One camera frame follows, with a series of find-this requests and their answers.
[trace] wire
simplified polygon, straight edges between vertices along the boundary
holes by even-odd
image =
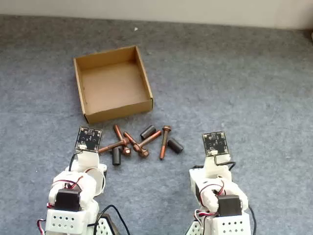
[[[252,214],[252,218],[253,218],[253,223],[254,223],[254,227],[253,227],[253,235],[256,235],[256,218],[255,218],[255,214],[254,214],[254,211],[252,209],[252,207],[250,206],[249,204],[249,209],[251,211],[251,214]]]
[[[74,161],[74,158],[77,154],[81,153],[82,150],[79,150],[77,152],[75,152],[73,155],[72,155],[72,158],[70,159],[70,162],[69,162],[69,166],[68,166],[68,171],[71,171],[72,170],[72,165],[73,165],[73,161]]]
[[[217,159],[216,159],[216,156],[217,155],[214,155],[214,163],[215,165],[229,165],[229,164],[232,164],[230,167],[229,167],[229,171],[232,170],[232,168],[234,168],[234,166],[236,165],[236,162],[234,161],[229,161],[229,162],[225,162],[225,163],[217,163]]]
[[[72,188],[74,188],[76,185],[78,185],[77,183],[78,183],[78,181],[79,181],[81,178],[83,178],[83,175],[82,175],[81,177],[79,177],[78,180],[77,180],[69,189],[72,189]]]
[[[221,186],[221,185],[217,185],[217,184],[209,184],[209,185],[206,185],[206,186],[204,186],[201,190],[200,190],[200,192],[199,192],[199,195],[200,195],[200,204],[204,207],[204,204],[203,204],[203,202],[202,202],[202,197],[201,197],[201,193],[202,193],[202,191],[205,189],[205,188],[207,188],[207,187],[209,187],[209,186],[213,186],[213,185],[215,185],[215,186],[220,186],[221,187],[221,189],[223,189],[223,187],[224,187],[224,185],[223,186]]]
[[[40,222],[45,222],[45,219],[39,219],[39,220],[37,220],[37,227],[38,227],[38,229],[39,229],[40,235],[44,235],[45,232],[44,232],[44,230],[42,229]]]
[[[107,207],[105,207],[105,208],[103,209],[103,211],[101,211],[101,213],[99,214],[99,216],[98,216],[98,218],[97,218],[97,220],[96,220],[96,222],[95,222],[95,224],[94,224],[93,235],[96,235],[96,233],[97,233],[97,225],[98,225],[98,223],[99,223],[99,220],[100,220],[101,216],[103,216],[103,214],[104,214],[104,213],[107,211],[107,209],[109,209],[110,207],[113,207],[113,208],[115,209],[116,213],[118,214],[119,219],[122,221],[122,223],[123,223],[123,225],[124,225],[124,227],[125,227],[125,229],[126,229],[127,235],[131,235],[131,233],[129,232],[128,227],[127,227],[125,221],[123,220],[121,214],[119,213],[118,209],[116,208],[115,205],[112,205],[112,204],[111,204],[111,205],[108,205]]]
[[[74,182],[74,181],[72,181],[72,180],[57,180],[57,181],[54,181],[54,182],[52,183],[52,187],[53,187],[54,184],[57,183],[57,182],[66,182],[66,183],[76,184],[76,185],[79,187],[79,189],[82,190],[82,188],[78,185],[78,183],[76,183],[76,182]]]

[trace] cardboard box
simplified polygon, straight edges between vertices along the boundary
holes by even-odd
[[[153,97],[137,46],[74,58],[88,123],[147,112]]]

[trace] circuit board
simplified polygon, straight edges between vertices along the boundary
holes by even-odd
[[[224,131],[203,134],[202,139],[207,157],[229,153]]]
[[[81,126],[77,135],[75,149],[80,149],[79,145],[84,144],[87,146],[87,151],[98,152],[101,136],[102,130]]]

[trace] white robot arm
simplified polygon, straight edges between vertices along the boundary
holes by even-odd
[[[106,184],[107,166],[99,163],[97,152],[101,135],[102,130],[80,128],[75,146],[77,152],[69,166],[53,179],[48,196],[45,232],[41,227],[44,220],[37,221],[42,235],[119,234],[109,215],[103,215],[107,208],[116,207],[110,205],[99,214],[98,203],[94,200],[103,193]]]
[[[195,210],[195,221],[186,235],[251,235],[249,214],[245,212],[248,198],[232,182],[230,170],[235,162],[230,161],[225,133],[202,137],[204,165],[189,170],[191,190],[200,208]]]

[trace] copper bolt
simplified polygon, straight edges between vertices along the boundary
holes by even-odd
[[[121,145],[127,145],[129,143],[129,139],[128,138],[123,138],[123,140],[119,141],[119,142],[116,142],[116,143],[113,143],[113,144],[110,144],[104,148],[100,148],[98,150],[98,153],[103,153],[103,152],[106,152],[110,149],[113,149],[115,147],[118,147],[118,146],[121,146]]]
[[[149,136],[147,139],[143,140],[141,143],[134,144],[134,150],[137,151],[138,149],[142,148],[146,144],[150,143],[151,141],[154,141],[157,137],[161,135],[161,131],[158,130],[153,135]]]
[[[119,126],[118,125],[114,125],[113,129],[114,129],[118,139],[120,141],[123,140],[123,136],[122,136],[121,130],[119,129]],[[127,144],[122,147],[122,154],[125,155],[125,156],[129,156],[131,154],[131,149],[127,146]]]
[[[167,136],[171,130],[172,130],[171,126],[163,126],[163,140],[162,140],[162,147],[161,147],[161,153],[160,153],[160,159],[161,160],[163,160],[163,158],[165,156]]]
[[[128,134],[127,132],[124,132],[123,135],[129,139],[129,142],[132,144],[132,145],[135,145],[137,144],[137,142],[131,137],[130,134]],[[149,156],[149,151],[147,149],[144,149],[144,148],[139,148],[139,149],[134,149],[136,152],[138,152],[138,154],[141,156],[141,157],[148,157]]]

